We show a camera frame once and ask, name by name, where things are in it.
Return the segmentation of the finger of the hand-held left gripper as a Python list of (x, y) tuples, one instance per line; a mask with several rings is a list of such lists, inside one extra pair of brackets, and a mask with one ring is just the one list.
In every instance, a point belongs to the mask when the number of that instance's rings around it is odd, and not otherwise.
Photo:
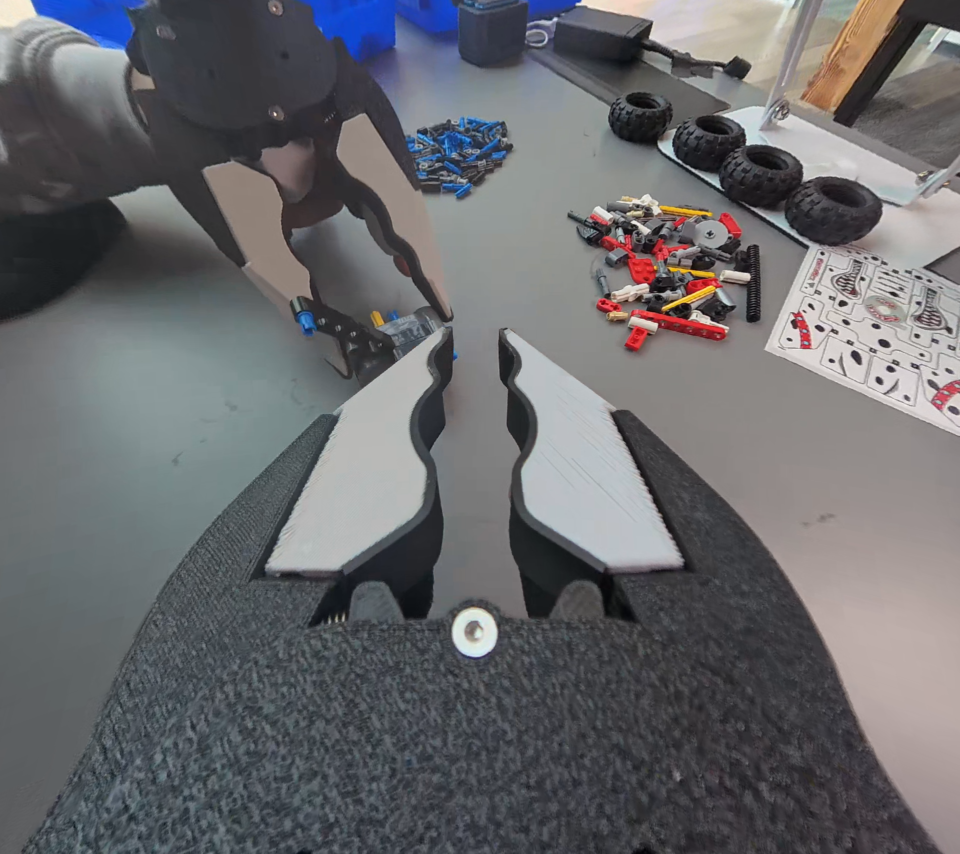
[(403, 260), (430, 308), (450, 323), (453, 309), (426, 202), (367, 115), (342, 123), (336, 157), (371, 236), (386, 253)]
[(242, 272), (297, 323), (300, 314), (311, 310), (311, 278), (284, 232), (276, 182), (235, 162), (210, 165), (201, 175), (239, 249)]

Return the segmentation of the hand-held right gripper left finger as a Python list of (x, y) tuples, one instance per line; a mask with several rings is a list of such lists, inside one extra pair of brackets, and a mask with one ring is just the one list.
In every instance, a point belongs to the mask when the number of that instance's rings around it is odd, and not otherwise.
[(429, 334), (333, 416), (277, 528), (273, 578), (423, 578), (443, 512), (432, 449), (447, 424), (453, 334)]

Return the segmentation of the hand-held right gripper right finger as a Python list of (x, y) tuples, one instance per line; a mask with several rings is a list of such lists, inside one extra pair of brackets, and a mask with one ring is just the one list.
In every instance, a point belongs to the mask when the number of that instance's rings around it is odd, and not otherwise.
[(615, 408), (516, 331), (498, 336), (507, 423), (510, 548), (523, 575), (677, 571), (680, 548)]

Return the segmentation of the grey toy motor assembly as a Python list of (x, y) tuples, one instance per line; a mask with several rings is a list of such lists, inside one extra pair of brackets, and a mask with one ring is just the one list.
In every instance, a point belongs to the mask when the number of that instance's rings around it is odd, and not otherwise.
[(294, 321), (306, 337), (325, 335), (335, 344), (327, 363), (344, 380), (364, 386), (424, 343), (435, 332), (450, 329), (432, 308), (419, 308), (383, 318), (374, 311), (369, 324), (308, 297), (290, 301)]

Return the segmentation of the person's left forearm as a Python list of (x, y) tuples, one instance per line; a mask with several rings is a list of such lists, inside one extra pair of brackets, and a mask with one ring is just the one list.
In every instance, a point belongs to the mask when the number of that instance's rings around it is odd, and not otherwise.
[(46, 214), (164, 183), (124, 52), (46, 18), (1, 30), (1, 212)]

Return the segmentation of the black desk mat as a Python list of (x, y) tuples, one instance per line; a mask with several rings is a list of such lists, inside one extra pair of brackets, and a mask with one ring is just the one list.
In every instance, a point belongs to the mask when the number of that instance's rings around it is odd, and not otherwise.
[(690, 81), (678, 79), (643, 60), (623, 65), (590, 58), (567, 58), (556, 54), (551, 46), (528, 48), (526, 55), (607, 105), (633, 92), (661, 96), (671, 104), (675, 124), (690, 117), (724, 113), (731, 108), (726, 101), (693, 86)]

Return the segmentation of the person's left hand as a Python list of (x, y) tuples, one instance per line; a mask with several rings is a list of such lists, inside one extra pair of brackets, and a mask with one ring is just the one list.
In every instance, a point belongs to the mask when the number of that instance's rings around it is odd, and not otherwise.
[(335, 138), (299, 139), (282, 147), (265, 148), (258, 168), (277, 186), (287, 238), (294, 231), (329, 220), (343, 209), (357, 219), (363, 217), (362, 208), (342, 177)]

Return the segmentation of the pile of blue black pins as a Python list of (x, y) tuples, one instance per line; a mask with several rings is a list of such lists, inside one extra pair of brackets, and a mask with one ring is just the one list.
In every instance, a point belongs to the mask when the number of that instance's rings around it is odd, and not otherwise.
[(504, 120), (460, 116), (405, 135), (418, 188), (425, 195), (470, 196), (514, 151)]

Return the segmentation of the black battery charger case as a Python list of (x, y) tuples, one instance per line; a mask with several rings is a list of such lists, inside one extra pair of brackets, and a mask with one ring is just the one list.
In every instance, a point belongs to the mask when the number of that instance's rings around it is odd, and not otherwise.
[(477, 68), (516, 60), (525, 48), (527, 0), (450, 0), (461, 59)]

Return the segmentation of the pile of mixed toy bricks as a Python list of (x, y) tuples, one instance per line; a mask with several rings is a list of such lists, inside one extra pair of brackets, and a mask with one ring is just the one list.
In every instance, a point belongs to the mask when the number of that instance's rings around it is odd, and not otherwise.
[(591, 212), (569, 211), (596, 255), (595, 308), (637, 354), (657, 333), (720, 343), (730, 321), (762, 319), (762, 253), (729, 212), (624, 196)]

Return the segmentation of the black toy tyre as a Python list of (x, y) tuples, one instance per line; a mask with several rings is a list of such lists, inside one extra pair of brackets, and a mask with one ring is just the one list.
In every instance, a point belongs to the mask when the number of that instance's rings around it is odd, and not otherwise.
[(719, 186), (728, 199), (764, 210), (784, 203), (804, 175), (795, 156), (769, 144), (749, 144), (731, 152), (718, 170)]
[(632, 143), (656, 143), (673, 118), (671, 102), (650, 92), (630, 92), (619, 96), (610, 106), (607, 123), (619, 139)]
[(802, 183), (784, 204), (786, 223), (819, 245), (841, 246), (868, 236), (880, 223), (882, 200), (854, 180), (824, 176)]
[(715, 172), (726, 157), (746, 145), (744, 128), (724, 115), (690, 117), (680, 124), (671, 140), (675, 158), (687, 166)]

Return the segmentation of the black power adapter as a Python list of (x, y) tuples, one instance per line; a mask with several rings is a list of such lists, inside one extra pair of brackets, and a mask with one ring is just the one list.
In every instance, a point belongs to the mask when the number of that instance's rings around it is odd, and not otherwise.
[(558, 17), (553, 51), (565, 58), (629, 64), (642, 56), (653, 25), (653, 20), (578, 5)]

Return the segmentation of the white sticker sheet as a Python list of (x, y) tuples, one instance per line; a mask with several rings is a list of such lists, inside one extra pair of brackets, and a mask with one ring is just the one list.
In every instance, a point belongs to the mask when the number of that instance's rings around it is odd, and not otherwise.
[(812, 246), (765, 350), (959, 434), (959, 287), (937, 274)]

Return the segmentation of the white wooden book stand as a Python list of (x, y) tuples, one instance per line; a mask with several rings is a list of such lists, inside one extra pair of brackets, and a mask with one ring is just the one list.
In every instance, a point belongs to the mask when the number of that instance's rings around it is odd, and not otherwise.
[(791, 111), (787, 93), (822, 3), (800, 0), (766, 105), (719, 118), (739, 122), (749, 144), (787, 151), (810, 177), (848, 178), (852, 187), (870, 189), (881, 201), (881, 219), (860, 246), (896, 266), (928, 266), (958, 249), (958, 159), (920, 180), (854, 140), (839, 124), (822, 126)]

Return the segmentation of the wooden side table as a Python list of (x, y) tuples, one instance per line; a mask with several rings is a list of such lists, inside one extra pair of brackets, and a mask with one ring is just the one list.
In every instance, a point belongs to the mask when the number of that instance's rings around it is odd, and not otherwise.
[(958, 34), (959, 0), (859, 0), (801, 99), (852, 127), (930, 26)]

